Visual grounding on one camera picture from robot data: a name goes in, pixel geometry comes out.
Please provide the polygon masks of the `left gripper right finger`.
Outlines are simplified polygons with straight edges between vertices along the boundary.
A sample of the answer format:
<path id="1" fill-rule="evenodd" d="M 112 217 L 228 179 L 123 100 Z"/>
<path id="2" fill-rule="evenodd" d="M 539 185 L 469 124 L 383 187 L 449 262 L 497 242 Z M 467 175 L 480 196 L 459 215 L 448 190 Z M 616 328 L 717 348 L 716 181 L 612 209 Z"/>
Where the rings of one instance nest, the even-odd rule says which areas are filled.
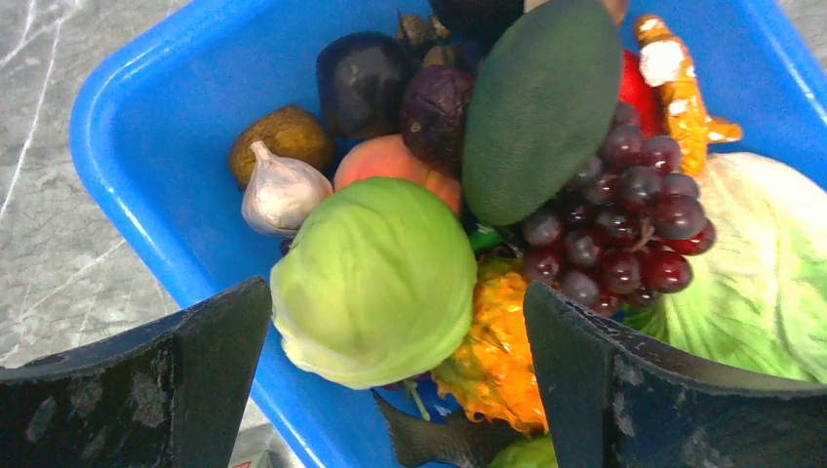
<path id="1" fill-rule="evenodd" d="M 524 315 L 563 467 L 822 467 L 826 388 L 741 370 L 540 284 Z"/>

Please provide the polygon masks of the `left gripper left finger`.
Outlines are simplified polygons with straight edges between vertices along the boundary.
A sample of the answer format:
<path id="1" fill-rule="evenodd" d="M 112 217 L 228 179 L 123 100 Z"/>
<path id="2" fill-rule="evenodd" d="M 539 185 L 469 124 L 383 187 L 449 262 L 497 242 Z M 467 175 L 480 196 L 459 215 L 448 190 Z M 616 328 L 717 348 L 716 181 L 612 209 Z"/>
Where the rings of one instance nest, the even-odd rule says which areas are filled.
<path id="1" fill-rule="evenodd" d="M 253 277 L 109 338 L 1 371 L 5 467 L 225 467 L 267 334 Z"/>

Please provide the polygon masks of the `pale green toy cabbage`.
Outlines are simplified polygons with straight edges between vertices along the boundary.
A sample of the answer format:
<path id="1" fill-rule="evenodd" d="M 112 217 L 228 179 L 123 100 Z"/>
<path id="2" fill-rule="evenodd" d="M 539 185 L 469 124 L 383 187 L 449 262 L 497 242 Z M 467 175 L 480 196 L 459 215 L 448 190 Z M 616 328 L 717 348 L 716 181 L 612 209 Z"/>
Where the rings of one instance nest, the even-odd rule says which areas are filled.
<path id="1" fill-rule="evenodd" d="M 273 322 L 299 369 L 352 389 L 429 371 L 467 335 L 477 263 L 421 185 L 374 176 L 316 208 L 273 266 Z"/>

